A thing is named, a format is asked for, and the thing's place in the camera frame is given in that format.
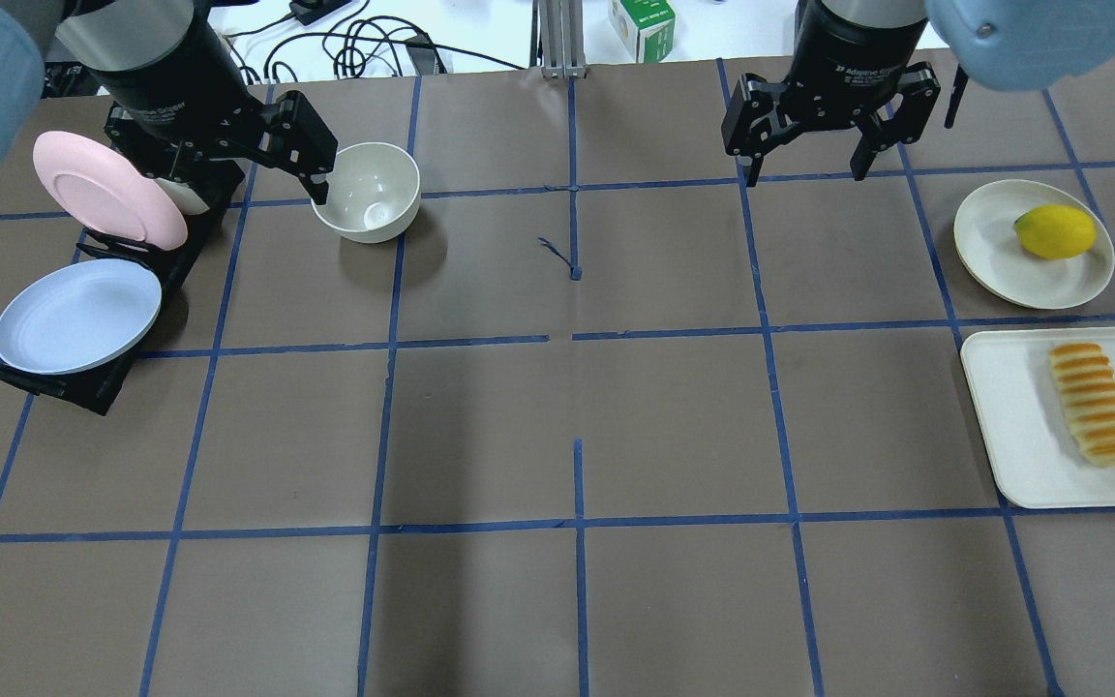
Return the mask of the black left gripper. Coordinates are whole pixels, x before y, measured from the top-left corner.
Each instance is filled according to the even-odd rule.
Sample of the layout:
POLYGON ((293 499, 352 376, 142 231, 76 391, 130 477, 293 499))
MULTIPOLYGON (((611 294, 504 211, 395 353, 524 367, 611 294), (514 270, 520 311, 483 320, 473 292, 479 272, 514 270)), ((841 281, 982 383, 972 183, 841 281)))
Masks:
POLYGON ((243 156, 282 170, 313 203, 328 201, 326 180, 338 153, 333 133, 302 91, 285 91, 273 106, 248 91, 205 19, 191 19, 177 43, 146 65, 93 68, 93 76, 154 138, 191 144, 209 158, 243 156))

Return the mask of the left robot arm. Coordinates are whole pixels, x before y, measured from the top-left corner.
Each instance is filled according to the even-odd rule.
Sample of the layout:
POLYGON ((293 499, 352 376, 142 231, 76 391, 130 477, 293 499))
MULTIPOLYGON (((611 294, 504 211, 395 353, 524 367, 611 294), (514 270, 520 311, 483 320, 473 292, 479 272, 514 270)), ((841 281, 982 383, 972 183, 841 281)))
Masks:
POLYGON ((205 1, 0 1, 0 162, 61 45, 116 104, 105 130, 143 177, 198 187, 214 164, 290 173, 323 204, 338 142, 300 91, 248 91, 205 1))

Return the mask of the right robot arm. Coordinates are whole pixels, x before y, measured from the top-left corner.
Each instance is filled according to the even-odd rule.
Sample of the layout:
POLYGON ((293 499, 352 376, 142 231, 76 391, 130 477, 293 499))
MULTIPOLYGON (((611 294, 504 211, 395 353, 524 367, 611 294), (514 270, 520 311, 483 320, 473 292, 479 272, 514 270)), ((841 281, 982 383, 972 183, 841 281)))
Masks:
POLYGON ((859 181, 879 154, 920 141, 942 91, 934 68, 913 61, 925 28, 956 56, 947 127, 968 83, 1040 91, 1115 56, 1115 1, 799 1, 789 71, 743 74, 727 101, 724 151, 746 185, 801 134, 859 130, 859 181))

